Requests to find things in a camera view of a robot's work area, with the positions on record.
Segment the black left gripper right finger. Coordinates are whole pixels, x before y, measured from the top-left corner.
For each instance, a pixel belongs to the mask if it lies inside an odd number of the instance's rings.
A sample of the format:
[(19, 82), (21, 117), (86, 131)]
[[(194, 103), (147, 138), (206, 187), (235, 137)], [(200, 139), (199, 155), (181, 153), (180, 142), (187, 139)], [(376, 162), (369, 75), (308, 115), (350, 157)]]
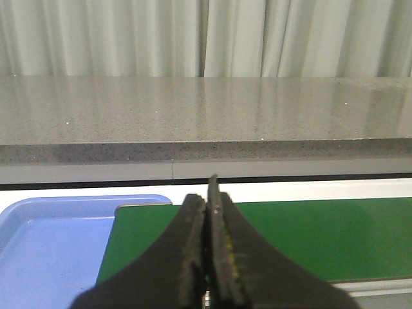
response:
[(271, 245), (209, 178), (206, 235), (211, 308), (358, 308), (344, 290)]

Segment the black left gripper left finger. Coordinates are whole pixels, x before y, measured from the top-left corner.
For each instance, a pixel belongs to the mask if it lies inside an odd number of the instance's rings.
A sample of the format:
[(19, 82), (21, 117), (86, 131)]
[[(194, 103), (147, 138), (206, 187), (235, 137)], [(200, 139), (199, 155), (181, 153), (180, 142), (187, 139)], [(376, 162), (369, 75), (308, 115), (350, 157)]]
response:
[(72, 308), (203, 308), (205, 200), (188, 194), (155, 242)]

